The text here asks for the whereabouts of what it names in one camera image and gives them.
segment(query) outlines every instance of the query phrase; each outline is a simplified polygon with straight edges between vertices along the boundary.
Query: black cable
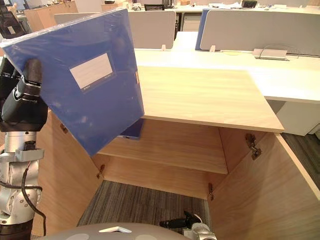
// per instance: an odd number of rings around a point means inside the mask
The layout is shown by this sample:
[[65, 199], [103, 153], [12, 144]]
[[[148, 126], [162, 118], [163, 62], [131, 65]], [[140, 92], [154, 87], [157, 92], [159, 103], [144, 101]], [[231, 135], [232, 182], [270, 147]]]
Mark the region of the black cable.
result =
[[[21, 189], [21, 186], [11, 185], [11, 184], [5, 183], [3, 181], [0, 181], [0, 185], [2, 187], [7, 188], [7, 189]], [[43, 190], [41, 186], [25, 186], [24, 188], [25, 189], [39, 189], [40, 191]]]
[[45, 236], [47, 234], [47, 228], [46, 228], [46, 218], [47, 217], [42, 211], [40, 211], [36, 208], [36, 206], [30, 201], [30, 199], [26, 193], [26, 188], [27, 188], [26, 179], [27, 179], [28, 170], [29, 170], [29, 164], [26, 167], [26, 169], [24, 170], [24, 173], [22, 176], [22, 184], [21, 184], [22, 194], [24, 196], [25, 201], [29, 204], [30, 208], [32, 208], [33, 211], [35, 211], [37, 214], [39, 214], [43, 218], [43, 236]]

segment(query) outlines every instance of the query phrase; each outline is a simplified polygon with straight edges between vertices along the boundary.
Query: wooden cabinet side panel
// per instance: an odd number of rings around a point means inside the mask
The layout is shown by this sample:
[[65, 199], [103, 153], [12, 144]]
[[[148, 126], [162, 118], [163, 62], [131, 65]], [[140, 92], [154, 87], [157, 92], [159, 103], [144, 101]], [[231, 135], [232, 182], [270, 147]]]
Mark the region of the wooden cabinet side panel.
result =
[[25, 10], [24, 14], [33, 32], [36, 32], [45, 28], [39, 18], [38, 11], [36, 9]]
[[319, 239], [319, 190], [279, 134], [267, 133], [209, 202], [219, 240]]
[[38, 15], [43, 24], [43, 28], [46, 29], [57, 25], [55, 14], [69, 14], [77, 12], [78, 9], [76, 6], [76, 2], [72, 1], [70, 3], [61, 3], [59, 5], [40, 8], [38, 10]]
[[311, 6], [320, 6], [320, 0], [310, 0], [308, 5]]
[[[43, 192], [38, 208], [46, 214], [48, 235], [76, 227], [102, 182], [89, 155], [70, 133], [63, 133], [60, 124], [50, 111], [37, 134], [37, 147], [44, 149], [39, 162], [38, 183]], [[43, 235], [42, 218], [37, 214], [32, 233]]]

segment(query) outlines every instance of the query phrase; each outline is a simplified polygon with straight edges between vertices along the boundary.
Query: striped carpet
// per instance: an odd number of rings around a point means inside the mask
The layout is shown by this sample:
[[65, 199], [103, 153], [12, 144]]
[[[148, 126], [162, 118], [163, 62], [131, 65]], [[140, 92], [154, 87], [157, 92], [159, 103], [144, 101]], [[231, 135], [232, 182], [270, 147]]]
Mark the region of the striped carpet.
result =
[[320, 140], [315, 134], [299, 136], [282, 133], [281, 135], [320, 189]]
[[199, 215], [211, 226], [206, 200], [103, 181], [78, 226], [112, 222], [159, 225], [160, 221], [184, 218], [184, 210]]

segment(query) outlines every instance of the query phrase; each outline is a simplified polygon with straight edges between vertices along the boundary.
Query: metal hinge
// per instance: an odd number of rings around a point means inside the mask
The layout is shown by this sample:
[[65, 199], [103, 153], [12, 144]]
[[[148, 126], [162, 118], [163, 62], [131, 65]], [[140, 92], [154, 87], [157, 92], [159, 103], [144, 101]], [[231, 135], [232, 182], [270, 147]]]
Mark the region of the metal hinge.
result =
[[66, 128], [65, 125], [63, 125], [62, 123], [60, 124], [60, 128], [62, 129], [62, 131], [67, 134], [68, 133], [68, 129]]
[[256, 144], [255, 144], [256, 136], [253, 134], [247, 133], [245, 135], [245, 141], [248, 147], [252, 150], [252, 156], [251, 156], [252, 159], [256, 160], [262, 154], [261, 149], [256, 148]]
[[212, 186], [211, 182], [209, 182], [208, 184], [208, 190], [209, 190], [208, 196], [210, 196], [210, 199], [212, 201], [215, 197], [214, 197], [214, 187]]
[[100, 176], [102, 176], [102, 174], [103, 174], [104, 170], [105, 170], [105, 165], [104, 165], [104, 164], [102, 164], [102, 165], [100, 166], [99, 173], [96, 175], [96, 178], [97, 178], [97, 179], [99, 179], [99, 178], [100, 178]]

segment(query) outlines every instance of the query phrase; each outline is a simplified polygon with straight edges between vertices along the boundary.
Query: desk surface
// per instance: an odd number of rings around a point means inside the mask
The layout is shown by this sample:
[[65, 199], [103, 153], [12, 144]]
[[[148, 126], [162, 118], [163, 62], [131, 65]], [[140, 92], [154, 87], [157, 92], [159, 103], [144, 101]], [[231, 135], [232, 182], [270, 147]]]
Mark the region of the desk surface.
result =
[[139, 66], [138, 72], [146, 119], [284, 130], [246, 71]]
[[[212, 10], [225, 10], [222, 8], [212, 8], [208, 5], [183, 5], [183, 6], [175, 6], [174, 9], [165, 9], [165, 11], [175, 11], [176, 13], [202, 13], [203, 9], [212, 9]], [[235, 11], [258, 11], [258, 12], [285, 12], [285, 13], [304, 13], [304, 14], [320, 14], [320, 8], [318, 6], [307, 6], [307, 7], [288, 7], [288, 8], [280, 8], [280, 7], [274, 7], [274, 8], [250, 8], [250, 9], [232, 9]]]
[[242, 70], [269, 100], [320, 104], [320, 58], [255, 59], [251, 53], [195, 51], [197, 32], [178, 32], [171, 51], [136, 50], [139, 66]]

